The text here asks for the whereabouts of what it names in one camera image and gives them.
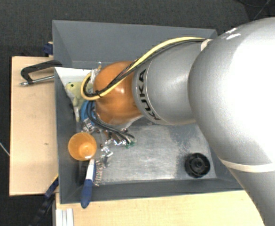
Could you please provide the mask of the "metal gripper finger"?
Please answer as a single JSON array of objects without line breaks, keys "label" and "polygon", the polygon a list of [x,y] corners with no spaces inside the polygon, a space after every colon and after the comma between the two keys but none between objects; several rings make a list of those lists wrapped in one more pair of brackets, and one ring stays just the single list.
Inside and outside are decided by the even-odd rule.
[{"label": "metal gripper finger", "polygon": [[103,147],[101,149],[101,152],[102,152],[101,161],[102,161],[103,167],[106,168],[111,161],[113,152],[110,150],[110,148],[108,146]]},{"label": "metal gripper finger", "polygon": [[94,132],[94,124],[89,118],[82,120],[82,130],[84,132]]}]

